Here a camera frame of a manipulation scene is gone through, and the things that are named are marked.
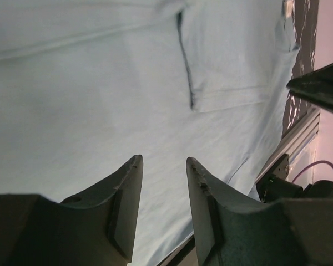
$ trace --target purple cable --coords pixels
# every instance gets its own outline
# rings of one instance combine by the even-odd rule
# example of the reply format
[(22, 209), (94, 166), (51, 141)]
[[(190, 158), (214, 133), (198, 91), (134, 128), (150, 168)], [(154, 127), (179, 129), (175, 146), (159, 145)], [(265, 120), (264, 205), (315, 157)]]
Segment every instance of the purple cable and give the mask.
[(332, 167), (333, 169), (333, 163), (329, 162), (329, 161), (317, 161), (317, 162), (313, 162), (311, 164), (309, 164), (308, 166), (306, 166), (295, 178), (294, 180), (291, 181), (291, 183), (294, 183), (305, 171), (307, 171), (308, 169), (310, 169), (311, 167), (315, 166), (315, 165), (319, 165), (321, 163), (324, 163), (326, 165), (329, 165), (330, 167)]

